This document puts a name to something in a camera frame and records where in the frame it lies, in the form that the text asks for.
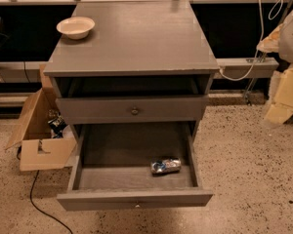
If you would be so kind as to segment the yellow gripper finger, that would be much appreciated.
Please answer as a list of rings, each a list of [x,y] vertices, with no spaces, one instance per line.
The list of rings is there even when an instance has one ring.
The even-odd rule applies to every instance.
[[[265,39],[257,45],[257,49],[263,53],[278,53],[279,39],[282,24],[275,28]]]
[[[293,115],[293,64],[275,72],[271,79],[270,99],[264,119],[269,124],[281,125]]]

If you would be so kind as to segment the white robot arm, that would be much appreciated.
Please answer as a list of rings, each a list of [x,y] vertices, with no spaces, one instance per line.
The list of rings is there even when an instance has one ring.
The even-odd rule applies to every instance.
[[[293,10],[284,22],[262,40],[257,49],[265,53],[278,53],[289,62],[282,73],[272,78],[270,99],[265,109],[264,121],[270,125],[281,125],[293,115]]]

